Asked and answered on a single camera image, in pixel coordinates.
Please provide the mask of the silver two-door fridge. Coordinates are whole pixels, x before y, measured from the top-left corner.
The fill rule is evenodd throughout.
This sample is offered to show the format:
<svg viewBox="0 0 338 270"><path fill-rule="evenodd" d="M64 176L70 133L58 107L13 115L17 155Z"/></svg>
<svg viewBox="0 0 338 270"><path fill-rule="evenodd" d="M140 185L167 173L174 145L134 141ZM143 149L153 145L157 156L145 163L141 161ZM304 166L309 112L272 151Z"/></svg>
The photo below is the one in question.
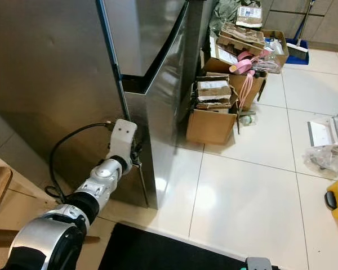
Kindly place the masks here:
<svg viewBox="0 0 338 270"><path fill-rule="evenodd" d="M192 82L216 2L0 0L1 118L76 187L108 153L96 124L131 121L123 75Z"/></svg>

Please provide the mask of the small open cardboard box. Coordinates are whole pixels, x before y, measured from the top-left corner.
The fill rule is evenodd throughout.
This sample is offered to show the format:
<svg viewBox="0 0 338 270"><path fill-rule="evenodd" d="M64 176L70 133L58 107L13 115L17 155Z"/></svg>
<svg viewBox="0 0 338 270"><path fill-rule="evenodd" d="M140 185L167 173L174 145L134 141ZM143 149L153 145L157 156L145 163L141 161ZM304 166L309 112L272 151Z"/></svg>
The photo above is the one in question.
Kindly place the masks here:
<svg viewBox="0 0 338 270"><path fill-rule="evenodd" d="M190 93L189 123L185 139L225 146L238 118L238 93L230 75L198 76Z"/></svg>

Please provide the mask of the empty clear plastic bottle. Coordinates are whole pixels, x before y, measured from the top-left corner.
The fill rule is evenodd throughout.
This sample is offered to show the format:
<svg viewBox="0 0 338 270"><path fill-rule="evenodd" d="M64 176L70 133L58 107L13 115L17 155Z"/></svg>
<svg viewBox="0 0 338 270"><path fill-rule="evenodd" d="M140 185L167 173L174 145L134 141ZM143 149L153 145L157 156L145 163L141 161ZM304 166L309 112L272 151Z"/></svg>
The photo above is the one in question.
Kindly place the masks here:
<svg viewBox="0 0 338 270"><path fill-rule="evenodd" d="M238 123L241 124L241 126L256 124L256 113L254 111L241 111L238 115Z"/></svg>

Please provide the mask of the flat white brown carton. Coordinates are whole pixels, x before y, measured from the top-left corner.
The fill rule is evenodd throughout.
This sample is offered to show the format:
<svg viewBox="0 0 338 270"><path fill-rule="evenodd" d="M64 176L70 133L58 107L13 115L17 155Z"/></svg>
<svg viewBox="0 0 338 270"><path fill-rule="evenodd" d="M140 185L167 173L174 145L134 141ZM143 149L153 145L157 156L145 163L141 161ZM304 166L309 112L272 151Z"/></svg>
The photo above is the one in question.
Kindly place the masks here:
<svg viewBox="0 0 338 270"><path fill-rule="evenodd" d="M210 47L210 49L208 49L210 51L210 56L213 57L213 59L218 59L230 65L234 65L238 62L237 57L231 54L231 52L223 49L223 47L221 47L216 41L216 38L209 37L208 46Z"/></svg>

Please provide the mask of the large open cardboard box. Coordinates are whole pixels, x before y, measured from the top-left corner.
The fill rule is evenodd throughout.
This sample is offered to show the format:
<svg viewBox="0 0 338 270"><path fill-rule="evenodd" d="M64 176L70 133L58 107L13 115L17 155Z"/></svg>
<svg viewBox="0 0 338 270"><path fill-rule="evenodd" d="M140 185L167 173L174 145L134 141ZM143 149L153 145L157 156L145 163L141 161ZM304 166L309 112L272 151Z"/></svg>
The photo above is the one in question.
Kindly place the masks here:
<svg viewBox="0 0 338 270"><path fill-rule="evenodd" d="M228 75L231 87L234 87L238 94L238 104L243 111L248 111L255 98L264 90L267 79L267 72L257 72L253 76L231 74L230 65L214 57L202 60L203 69L208 74Z"/></svg>

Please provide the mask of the brown pulp packaging tray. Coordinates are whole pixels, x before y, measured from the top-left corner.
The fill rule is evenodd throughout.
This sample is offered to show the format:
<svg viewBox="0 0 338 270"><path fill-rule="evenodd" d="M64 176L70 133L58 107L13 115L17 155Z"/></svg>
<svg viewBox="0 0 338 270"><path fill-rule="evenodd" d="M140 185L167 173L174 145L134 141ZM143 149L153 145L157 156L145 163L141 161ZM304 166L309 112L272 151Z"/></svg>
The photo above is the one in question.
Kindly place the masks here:
<svg viewBox="0 0 338 270"><path fill-rule="evenodd" d="M230 22L224 23L221 27L216 43L222 49L236 55L241 54L241 52L249 52L256 56L261 54L266 46L261 31L242 28Z"/></svg>

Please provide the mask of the grey-green plastic bag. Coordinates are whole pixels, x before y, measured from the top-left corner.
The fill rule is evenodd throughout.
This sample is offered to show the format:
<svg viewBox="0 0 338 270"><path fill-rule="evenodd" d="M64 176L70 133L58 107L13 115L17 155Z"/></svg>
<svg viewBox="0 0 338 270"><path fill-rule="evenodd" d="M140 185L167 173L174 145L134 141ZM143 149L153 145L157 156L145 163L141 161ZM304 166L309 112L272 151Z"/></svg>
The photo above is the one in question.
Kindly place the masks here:
<svg viewBox="0 0 338 270"><path fill-rule="evenodd" d="M217 0L208 22L208 35L212 38L218 37L225 23L235 21L241 3L243 0Z"/></svg>

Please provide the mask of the cardboard box with cleaning bottles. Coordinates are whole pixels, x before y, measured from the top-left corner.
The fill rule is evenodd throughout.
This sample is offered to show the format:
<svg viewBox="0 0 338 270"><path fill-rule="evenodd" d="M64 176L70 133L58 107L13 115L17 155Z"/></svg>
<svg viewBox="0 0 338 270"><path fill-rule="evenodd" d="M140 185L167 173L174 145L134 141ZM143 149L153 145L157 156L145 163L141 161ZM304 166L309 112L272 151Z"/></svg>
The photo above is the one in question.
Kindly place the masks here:
<svg viewBox="0 0 338 270"><path fill-rule="evenodd" d="M278 66L278 70L282 69L288 59L287 41L284 33L275 29L262 29L261 32L266 41L266 49L270 51L265 60L274 62Z"/></svg>

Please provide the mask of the brown parcel with white label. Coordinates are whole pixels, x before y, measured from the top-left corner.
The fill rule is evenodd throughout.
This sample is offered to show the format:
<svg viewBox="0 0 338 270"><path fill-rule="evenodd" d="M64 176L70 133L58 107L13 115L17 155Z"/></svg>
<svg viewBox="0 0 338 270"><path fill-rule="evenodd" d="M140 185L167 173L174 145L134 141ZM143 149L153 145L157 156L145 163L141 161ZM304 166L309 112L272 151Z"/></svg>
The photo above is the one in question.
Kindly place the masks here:
<svg viewBox="0 0 338 270"><path fill-rule="evenodd" d="M242 28L261 29L263 25L263 10L261 7L239 6L234 23Z"/></svg>

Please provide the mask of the blue dustpan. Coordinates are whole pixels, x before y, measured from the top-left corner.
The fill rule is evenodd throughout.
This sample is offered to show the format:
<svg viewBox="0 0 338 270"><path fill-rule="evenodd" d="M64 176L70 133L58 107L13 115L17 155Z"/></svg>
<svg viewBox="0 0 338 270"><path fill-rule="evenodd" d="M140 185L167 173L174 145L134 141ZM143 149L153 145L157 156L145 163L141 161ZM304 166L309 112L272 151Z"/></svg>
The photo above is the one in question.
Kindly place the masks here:
<svg viewBox="0 0 338 270"><path fill-rule="evenodd" d="M307 65L310 61L309 43L305 39L286 39L286 64Z"/></svg>

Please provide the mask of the clear plastic bag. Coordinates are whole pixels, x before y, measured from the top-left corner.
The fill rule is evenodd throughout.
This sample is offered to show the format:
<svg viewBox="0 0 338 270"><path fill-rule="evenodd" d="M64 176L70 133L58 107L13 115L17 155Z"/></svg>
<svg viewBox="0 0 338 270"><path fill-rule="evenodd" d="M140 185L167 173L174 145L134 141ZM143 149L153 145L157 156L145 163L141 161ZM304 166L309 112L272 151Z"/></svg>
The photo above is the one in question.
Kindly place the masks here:
<svg viewBox="0 0 338 270"><path fill-rule="evenodd" d="M308 169L322 177L338 177L338 146L308 147L303 161Z"/></svg>

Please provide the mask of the grey kitchen counter cabinet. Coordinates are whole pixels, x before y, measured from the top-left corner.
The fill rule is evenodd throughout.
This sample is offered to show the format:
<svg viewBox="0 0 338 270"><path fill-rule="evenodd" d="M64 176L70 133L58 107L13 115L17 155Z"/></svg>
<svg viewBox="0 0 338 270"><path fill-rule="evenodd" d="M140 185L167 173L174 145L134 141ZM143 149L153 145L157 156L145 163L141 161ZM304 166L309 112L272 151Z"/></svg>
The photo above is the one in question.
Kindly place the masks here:
<svg viewBox="0 0 338 270"><path fill-rule="evenodd" d="M295 36L309 0L261 0L263 28ZM303 39L312 49L338 52L338 0L316 0L310 12Z"/></svg>

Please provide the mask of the white long-handled dustpan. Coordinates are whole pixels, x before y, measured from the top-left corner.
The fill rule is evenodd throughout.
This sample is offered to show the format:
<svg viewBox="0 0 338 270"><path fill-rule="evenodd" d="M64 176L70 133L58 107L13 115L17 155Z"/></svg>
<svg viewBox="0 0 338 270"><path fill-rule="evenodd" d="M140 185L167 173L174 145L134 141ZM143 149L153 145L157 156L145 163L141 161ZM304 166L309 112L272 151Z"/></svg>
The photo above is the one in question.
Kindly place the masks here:
<svg viewBox="0 0 338 270"><path fill-rule="evenodd" d="M311 147L338 147L338 114L308 121Z"/></svg>

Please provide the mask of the long-handled broom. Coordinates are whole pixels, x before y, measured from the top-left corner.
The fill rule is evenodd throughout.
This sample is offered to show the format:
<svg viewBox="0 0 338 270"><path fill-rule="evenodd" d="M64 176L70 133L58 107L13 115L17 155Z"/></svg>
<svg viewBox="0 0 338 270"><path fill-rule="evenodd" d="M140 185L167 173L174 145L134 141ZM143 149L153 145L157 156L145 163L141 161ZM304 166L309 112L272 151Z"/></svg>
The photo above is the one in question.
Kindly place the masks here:
<svg viewBox="0 0 338 270"><path fill-rule="evenodd" d="M293 43L290 43L290 41L287 42L288 51L290 53L299 54L300 52L302 52L304 54L307 54L309 52L308 46L306 47L302 46L302 42L304 41L303 33L305 31L306 22L308 21L310 12L314 6L315 1L316 0L309 0L308 4L306 5L306 10L305 10L303 20L300 23L297 33L295 33L295 36L293 37Z"/></svg>

